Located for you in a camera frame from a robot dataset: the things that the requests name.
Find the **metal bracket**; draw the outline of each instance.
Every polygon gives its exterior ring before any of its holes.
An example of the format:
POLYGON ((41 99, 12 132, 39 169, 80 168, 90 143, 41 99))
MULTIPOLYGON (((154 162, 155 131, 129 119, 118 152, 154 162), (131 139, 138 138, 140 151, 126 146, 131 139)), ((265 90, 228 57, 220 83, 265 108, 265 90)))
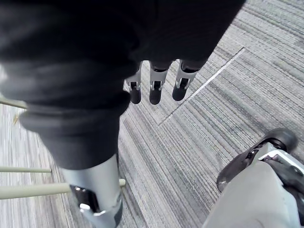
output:
POLYGON ((187 85, 185 86, 184 89, 188 89, 190 83, 194 80, 196 74, 197 74, 197 72, 194 72, 194 73, 186 73, 186 72, 184 72, 181 69, 181 61, 180 61, 180 66, 179 66, 179 70, 177 72, 176 81, 175 81, 176 87, 179 89, 180 86, 181 86, 181 80, 183 78, 185 78, 185 79, 188 79, 188 82, 187 82, 187 85))

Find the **striped carpet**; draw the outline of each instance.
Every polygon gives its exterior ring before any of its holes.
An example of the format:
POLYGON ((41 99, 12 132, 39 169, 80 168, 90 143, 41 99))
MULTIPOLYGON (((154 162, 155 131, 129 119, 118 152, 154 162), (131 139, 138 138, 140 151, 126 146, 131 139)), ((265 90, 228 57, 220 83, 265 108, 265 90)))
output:
MULTIPOLYGON (((287 127, 300 139, 304 161, 304 4, 249 0, 186 99, 171 97, 178 62, 161 103, 149 103, 149 66, 142 68, 142 102, 121 118, 121 228, 200 228, 219 193, 219 171, 267 130, 287 127)), ((0 165, 51 167, 52 174, 0 173, 1 185, 63 182, 37 136, 0 105, 0 165)), ((89 228, 68 194, 0 201, 0 228, 89 228)))

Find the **black cloth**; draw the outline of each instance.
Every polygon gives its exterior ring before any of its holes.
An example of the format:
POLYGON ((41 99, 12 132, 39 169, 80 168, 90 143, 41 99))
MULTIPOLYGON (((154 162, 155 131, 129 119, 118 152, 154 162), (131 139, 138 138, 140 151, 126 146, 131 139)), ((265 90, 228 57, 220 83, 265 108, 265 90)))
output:
POLYGON ((208 59, 244 0, 2 0, 0 91, 66 169, 117 151, 124 79, 142 60, 208 59))

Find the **gray carpet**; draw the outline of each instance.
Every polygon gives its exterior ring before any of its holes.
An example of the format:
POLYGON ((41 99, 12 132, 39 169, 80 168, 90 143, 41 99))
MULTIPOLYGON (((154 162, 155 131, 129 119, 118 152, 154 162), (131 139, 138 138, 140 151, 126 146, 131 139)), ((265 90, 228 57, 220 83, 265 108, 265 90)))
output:
MULTIPOLYGON (((219 171, 275 127, 300 139, 304 161, 304 3, 250 0, 230 26, 186 99, 171 97, 178 62, 161 103, 149 103, 149 66, 142 102, 121 118, 122 228, 200 228, 219 193, 219 171)), ((37 136, 0 105, 0 165, 51 167, 52 174, 0 173, 1 185, 63 182, 37 136)), ((0 228, 84 228, 68 194, 0 201, 0 228)))

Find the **chair leg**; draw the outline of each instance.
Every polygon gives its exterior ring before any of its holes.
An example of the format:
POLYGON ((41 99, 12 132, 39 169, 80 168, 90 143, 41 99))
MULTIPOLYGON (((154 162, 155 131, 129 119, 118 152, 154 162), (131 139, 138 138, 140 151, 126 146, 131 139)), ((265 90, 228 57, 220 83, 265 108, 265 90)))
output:
POLYGON ((0 97, 0 104, 9 105, 17 108, 23 108, 23 109, 27 108, 23 101, 9 100, 4 97, 0 97))
POLYGON ((0 166, 0 172, 45 172, 51 173, 51 169, 41 169, 41 168, 23 168, 23 167, 7 167, 0 166))
MULTIPOLYGON (((125 186, 125 179, 119 179, 119 186, 125 186)), ((45 196, 71 192, 68 183, 25 185, 25 186, 0 186, 0 200, 45 196)))

